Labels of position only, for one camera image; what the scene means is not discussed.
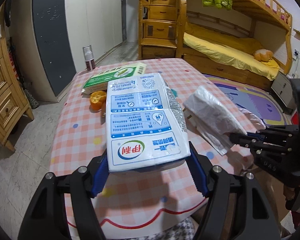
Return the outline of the pink trash bag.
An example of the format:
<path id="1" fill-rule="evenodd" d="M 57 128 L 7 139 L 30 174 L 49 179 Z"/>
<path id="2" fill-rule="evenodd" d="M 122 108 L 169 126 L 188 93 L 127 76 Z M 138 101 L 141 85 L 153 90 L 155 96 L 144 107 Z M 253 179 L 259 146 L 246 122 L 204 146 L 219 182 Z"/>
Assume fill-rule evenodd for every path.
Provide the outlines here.
<path id="1" fill-rule="evenodd" d="M 253 126 L 257 130 L 266 129 L 266 126 L 264 125 L 263 121 L 254 113 L 251 113 L 249 110 L 245 108 L 239 108 L 239 110 L 241 111 L 241 113 L 245 115 L 245 117 L 253 124 Z"/>

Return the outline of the yellow bed sheet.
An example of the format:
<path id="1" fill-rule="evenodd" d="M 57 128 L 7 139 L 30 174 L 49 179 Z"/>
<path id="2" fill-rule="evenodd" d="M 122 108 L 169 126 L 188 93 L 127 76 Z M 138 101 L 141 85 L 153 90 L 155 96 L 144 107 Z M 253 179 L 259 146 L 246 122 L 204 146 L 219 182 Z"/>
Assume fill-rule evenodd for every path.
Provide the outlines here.
<path id="1" fill-rule="evenodd" d="M 273 59 L 273 54 L 266 61 L 255 58 L 257 51 L 267 50 L 254 38 L 219 33 L 187 21 L 183 43 L 212 61 L 248 70 L 270 81 L 276 78 L 280 70 L 278 63 Z"/>

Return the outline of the colourful rainbow rug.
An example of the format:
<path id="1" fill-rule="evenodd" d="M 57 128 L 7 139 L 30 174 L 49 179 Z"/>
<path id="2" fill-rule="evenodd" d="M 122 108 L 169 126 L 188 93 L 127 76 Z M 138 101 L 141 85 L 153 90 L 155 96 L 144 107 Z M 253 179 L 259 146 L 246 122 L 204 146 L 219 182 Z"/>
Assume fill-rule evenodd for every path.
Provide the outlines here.
<path id="1" fill-rule="evenodd" d="M 265 125 L 289 125 L 290 118 L 273 97 L 259 88 L 212 75 L 206 76 L 238 108 L 245 108 L 258 116 Z"/>

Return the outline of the wooden cabinet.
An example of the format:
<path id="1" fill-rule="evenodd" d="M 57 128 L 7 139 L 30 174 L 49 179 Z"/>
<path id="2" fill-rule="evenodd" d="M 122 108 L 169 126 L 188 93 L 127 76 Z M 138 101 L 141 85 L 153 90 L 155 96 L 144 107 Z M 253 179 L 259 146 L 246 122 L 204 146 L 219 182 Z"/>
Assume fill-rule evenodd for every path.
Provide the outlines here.
<path id="1" fill-rule="evenodd" d="M 0 6 L 0 146 L 14 152 L 15 148 L 8 137 L 23 115 L 30 120 L 34 120 L 34 115 L 11 65 L 4 26 L 4 7 L 5 3 L 2 3 Z"/>

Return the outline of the grey nightstand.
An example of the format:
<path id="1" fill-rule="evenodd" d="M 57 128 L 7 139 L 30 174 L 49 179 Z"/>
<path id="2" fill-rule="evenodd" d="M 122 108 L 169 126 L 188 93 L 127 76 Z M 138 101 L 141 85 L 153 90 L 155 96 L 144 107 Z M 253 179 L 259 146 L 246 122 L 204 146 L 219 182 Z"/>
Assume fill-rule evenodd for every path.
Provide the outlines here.
<path id="1" fill-rule="evenodd" d="M 279 97 L 287 109 L 296 109 L 290 79 L 283 72 L 278 72 L 273 84 L 271 85 L 271 89 Z"/>

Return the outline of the green white medicine box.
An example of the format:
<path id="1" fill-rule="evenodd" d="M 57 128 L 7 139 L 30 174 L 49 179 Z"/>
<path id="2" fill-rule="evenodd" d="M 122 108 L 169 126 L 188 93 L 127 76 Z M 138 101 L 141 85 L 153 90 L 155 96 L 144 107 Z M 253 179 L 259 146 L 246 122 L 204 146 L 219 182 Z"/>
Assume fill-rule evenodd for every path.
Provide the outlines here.
<path id="1" fill-rule="evenodd" d="M 106 90 L 109 81 L 145 74 L 146 66 L 145 63 L 131 63 L 99 72 L 86 81 L 82 93 L 89 95 L 99 90 Z"/>

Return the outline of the white grey wardrobe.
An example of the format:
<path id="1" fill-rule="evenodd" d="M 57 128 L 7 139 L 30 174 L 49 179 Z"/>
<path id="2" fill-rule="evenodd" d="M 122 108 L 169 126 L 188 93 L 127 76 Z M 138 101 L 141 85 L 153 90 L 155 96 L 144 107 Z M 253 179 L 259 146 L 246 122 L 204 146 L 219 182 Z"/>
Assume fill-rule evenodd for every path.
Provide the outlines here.
<path id="1" fill-rule="evenodd" d="M 98 60 L 123 41 L 122 0 L 32 0 L 34 34 L 47 79 L 59 95 L 86 70 L 84 48 Z"/>

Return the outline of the pink checkered tablecloth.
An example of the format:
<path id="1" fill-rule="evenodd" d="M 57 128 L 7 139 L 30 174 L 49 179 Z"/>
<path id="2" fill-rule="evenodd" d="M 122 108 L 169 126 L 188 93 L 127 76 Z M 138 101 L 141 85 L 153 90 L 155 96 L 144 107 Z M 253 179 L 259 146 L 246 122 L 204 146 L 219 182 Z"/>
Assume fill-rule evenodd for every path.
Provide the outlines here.
<path id="1" fill-rule="evenodd" d="M 93 214 L 108 239 L 143 237 L 175 226 L 207 203 L 185 161 L 190 145 L 230 174 L 253 163 L 245 147 L 216 152 L 185 118 L 183 103 L 197 89 L 213 95 L 240 130 L 255 132 L 256 127 L 183 59 L 143 60 L 114 68 L 116 78 L 106 85 L 105 119 L 82 92 L 93 73 L 75 75 L 58 121 L 50 170 L 57 176 L 71 174 L 104 155 L 106 166 L 91 200 Z"/>

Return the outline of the teal plastic wrapper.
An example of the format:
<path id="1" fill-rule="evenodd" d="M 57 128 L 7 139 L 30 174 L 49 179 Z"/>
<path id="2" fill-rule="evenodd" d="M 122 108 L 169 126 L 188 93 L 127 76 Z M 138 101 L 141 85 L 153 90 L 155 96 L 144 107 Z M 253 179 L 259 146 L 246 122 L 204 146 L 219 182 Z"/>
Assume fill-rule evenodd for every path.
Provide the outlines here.
<path id="1" fill-rule="evenodd" d="M 172 93 L 174 94 L 174 96 L 175 96 L 175 97 L 178 97 L 178 93 L 177 93 L 177 91 L 176 91 L 176 90 L 174 90 L 174 89 L 171 89 L 171 91 L 172 91 Z"/>

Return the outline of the wooden staircase drawers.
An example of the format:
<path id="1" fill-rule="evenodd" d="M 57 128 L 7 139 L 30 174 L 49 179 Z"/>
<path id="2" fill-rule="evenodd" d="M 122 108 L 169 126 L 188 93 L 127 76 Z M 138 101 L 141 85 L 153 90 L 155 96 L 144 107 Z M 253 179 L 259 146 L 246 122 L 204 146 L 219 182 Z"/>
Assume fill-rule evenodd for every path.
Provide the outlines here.
<path id="1" fill-rule="evenodd" d="M 139 0 L 140 60 L 174 58 L 177 51 L 178 0 Z"/>

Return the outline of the blue white milk carton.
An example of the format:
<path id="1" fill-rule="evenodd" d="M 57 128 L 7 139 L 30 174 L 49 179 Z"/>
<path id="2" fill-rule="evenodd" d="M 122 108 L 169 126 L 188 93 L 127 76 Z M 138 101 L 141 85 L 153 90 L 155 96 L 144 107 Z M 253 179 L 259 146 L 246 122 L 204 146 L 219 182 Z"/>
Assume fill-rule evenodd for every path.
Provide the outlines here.
<path id="1" fill-rule="evenodd" d="M 182 107 L 159 73 L 108 82 L 106 133 L 111 173 L 165 166 L 190 156 Z"/>

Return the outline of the wooden bunk bed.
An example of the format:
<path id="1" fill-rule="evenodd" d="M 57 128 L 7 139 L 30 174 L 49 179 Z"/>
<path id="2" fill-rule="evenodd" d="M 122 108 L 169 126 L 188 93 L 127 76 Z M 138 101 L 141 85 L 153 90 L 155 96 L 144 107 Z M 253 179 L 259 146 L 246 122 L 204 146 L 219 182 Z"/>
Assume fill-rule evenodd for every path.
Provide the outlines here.
<path id="1" fill-rule="evenodd" d="M 276 0 L 233 0 L 234 10 L 251 18 L 249 28 L 244 28 L 220 17 L 190 11 L 187 9 L 187 0 L 176 0 L 176 4 L 179 10 L 179 16 L 177 20 L 177 48 L 175 55 L 176 57 L 183 58 L 186 62 L 192 64 L 194 68 L 199 70 L 201 73 L 245 83 L 266 91 L 269 91 L 272 85 L 272 81 L 268 80 L 264 76 L 253 73 L 249 70 L 235 70 L 234 67 L 230 65 L 212 61 L 205 54 L 184 46 L 183 35 L 185 33 L 187 16 L 207 20 L 212 23 L 212 25 L 208 27 L 209 30 L 233 37 L 238 37 L 242 34 L 252 38 L 255 35 L 257 22 L 263 22 L 283 29 L 286 32 L 285 44 L 287 61 L 286 63 L 282 63 L 280 60 L 275 59 L 275 62 L 279 65 L 283 73 L 287 74 L 290 71 L 292 66 L 292 47 L 290 39 L 293 16 Z"/>

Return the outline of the orange plush pillow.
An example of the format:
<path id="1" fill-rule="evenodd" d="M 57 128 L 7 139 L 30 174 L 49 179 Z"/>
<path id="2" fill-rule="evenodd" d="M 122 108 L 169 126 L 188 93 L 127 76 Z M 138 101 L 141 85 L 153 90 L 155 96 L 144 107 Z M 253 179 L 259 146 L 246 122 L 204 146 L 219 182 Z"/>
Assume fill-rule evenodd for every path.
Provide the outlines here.
<path id="1" fill-rule="evenodd" d="M 259 49 L 254 52 L 254 58 L 257 61 L 268 62 L 273 57 L 273 52 L 267 49 Z"/>

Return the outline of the spray bottle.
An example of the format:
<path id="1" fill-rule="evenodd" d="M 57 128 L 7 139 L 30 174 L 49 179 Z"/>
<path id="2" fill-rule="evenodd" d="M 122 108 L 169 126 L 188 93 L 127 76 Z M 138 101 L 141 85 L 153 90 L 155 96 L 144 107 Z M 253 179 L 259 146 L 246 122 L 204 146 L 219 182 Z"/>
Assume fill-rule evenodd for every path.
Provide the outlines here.
<path id="1" fill-rule="evenodd" d="M 94 61 L 94 55 L 92 51 L 91 45 L 83 47 L 83 54 L 85 59 L 85 65 L 87 71 L 92 71 L 95 69 L 95 61 Z"/>

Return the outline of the orange peel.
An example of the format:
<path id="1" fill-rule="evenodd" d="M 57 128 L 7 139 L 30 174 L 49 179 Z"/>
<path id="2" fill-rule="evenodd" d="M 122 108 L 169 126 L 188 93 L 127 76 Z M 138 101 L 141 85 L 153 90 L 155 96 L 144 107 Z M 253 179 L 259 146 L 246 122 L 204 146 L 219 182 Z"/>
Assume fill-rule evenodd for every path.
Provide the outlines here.
<path id="1" fill-rule="evenodd" d="M 90 94 L 90 107 L 94 111 L 99 111 L 106 102 L 107 93 L 105 91 L 96 91 Z"/>

